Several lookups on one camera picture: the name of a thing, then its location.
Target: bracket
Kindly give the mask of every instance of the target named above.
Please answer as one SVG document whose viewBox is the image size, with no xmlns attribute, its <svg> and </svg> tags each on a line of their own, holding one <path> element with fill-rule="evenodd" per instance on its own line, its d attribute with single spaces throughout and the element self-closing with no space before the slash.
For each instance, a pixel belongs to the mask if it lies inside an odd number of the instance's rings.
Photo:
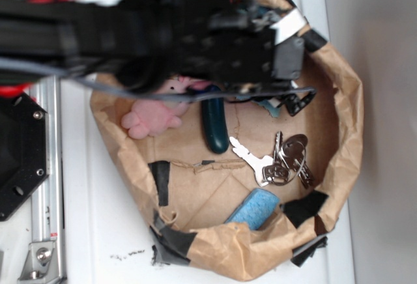
<svg viewBox="0 0 417 284">
<path fill-rule="evenodd" d="M 6 221 L 48 176 L 47 113 L 27 94 L 0 98 L 0 221 Z"/>
<path fill-rule="evenodd" d="M 60 280 L 55 241 L 30 243 L 18 284 L 52 284 Z"/>
</svg>

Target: silver key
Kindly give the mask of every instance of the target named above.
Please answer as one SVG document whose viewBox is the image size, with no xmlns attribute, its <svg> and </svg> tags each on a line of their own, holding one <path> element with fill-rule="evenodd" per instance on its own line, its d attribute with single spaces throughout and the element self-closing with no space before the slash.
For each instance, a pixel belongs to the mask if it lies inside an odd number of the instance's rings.
<svg viewBox="0 0 417 284">
<path fill-rule="evenodd" d="M 275 185 L 285 185 L 290 176 L 289 169 L 282 166 L 280 149 L 282 147 L 282 132 L 279 131 L 276 134 L 275 140 L 275 149 L 274 149 L 274 163 L 263 168 L 263 178 L 269 182 L 274 183 Z"/>
<path fill-rule="evenodd" d="M 313 186 L 315 181 L 304 157 L 307 143 L 308 140 L 304 134 L 294 135 L 284 142 L 280 150 L 280 158 L 289 169 L 298 171 L 301 168 L 298 176 L 305 188 Z"/>
<path fill-rule="evenodd" d="M 234 147 L 232 148 L 233 152 L 252 167 L 255 172 L 256 183 L 258 183 L 260 187 L 268 185 L 269 182 L 265 181 L 263 177 L 263 167 L 272 165 L 274 163 L 274 159 L 271 156 L 263 156 L 262 159 L 259 159 L 251 154 L 250 151 L 245 146 L 240 144 L 239 141 L 233 136 L 231 136 L 229 140 Z"/>
</svg>

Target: green handle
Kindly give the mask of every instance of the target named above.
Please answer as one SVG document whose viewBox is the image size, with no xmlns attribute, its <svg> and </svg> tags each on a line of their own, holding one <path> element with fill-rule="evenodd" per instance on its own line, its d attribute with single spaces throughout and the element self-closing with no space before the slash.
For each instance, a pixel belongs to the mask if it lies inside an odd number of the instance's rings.
<svg viewBox="0 0 417 284">
<path fill-rule="evenodd" d="M 211 85 L 208 92 L 220 91 Z M 223 154 L 229 148 L 229 135 L 227 134 L 226 118 L 224 115 L 223 98 L 213 98 L 201 102 L 203 114 L 203 130 L 210 150 L 216 154 Z"/>
</svg>

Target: brown paper bag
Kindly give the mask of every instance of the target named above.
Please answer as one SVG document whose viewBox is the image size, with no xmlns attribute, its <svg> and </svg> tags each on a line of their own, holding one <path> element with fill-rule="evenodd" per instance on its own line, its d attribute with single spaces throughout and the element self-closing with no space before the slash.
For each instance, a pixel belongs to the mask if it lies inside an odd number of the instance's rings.
<svg viewBox="0 0 417 284">
<path fill-rule="evenodd" d="M 290 10 L 286 0 L 258 0 Z M 233 279 L 259 277 L 293 258 L 305 244 L 331 231 L 359 174 L 362 159 L 362 83 L 343 57 L 307 25 L 300 32 L 308 54 L 300 85 L 317 95 L 297 116 L 278 119 L 254 103 L 225 104 L 227 127 L 258 157 L 272 154 L 277 131 L 284 138 L 306 134 L 308 165 L 317 179 L 306 190 L 300 181 L 265 186 L 281 206 L 257 231 L 224 221 L 257 184 L 248 164 L 229 148 L 213 154 L 205 145 L 200 105 L 183 125 L 158 137 L 133 140 L 121 128 L 132 100 L 94 92 L 91 108 L 104 143 L 139 211 L 151 227 L 159 258 L 189 264 Z M 111 76 L 100 81 L 114 83 Z M 198 165 L 203 160 L 214 163 Z"/>
</svg>

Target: plush pig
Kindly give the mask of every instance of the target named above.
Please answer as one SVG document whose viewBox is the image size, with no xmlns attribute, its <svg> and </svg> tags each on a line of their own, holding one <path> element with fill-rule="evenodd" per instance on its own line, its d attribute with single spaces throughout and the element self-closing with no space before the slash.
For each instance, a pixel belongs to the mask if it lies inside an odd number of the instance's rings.
<svg viewBox="0 0 417 284">
<path fill-rule="evenodd" d="M 193 82 L 189 77 L 179 76 L 164 82 L 156 93 L 184 93 L 192 83 L 197 86 L 207 85 Z M 157 136 L 168 128 L 178 128 L 182 121 L 179 116 L 185 114 L 189 107 L 187 102 L 163 102 L 160 100 L 137 100 L 132 110 L 122 118 L 122 127 L 128 129 L 132 139 Z"/>
</svg>

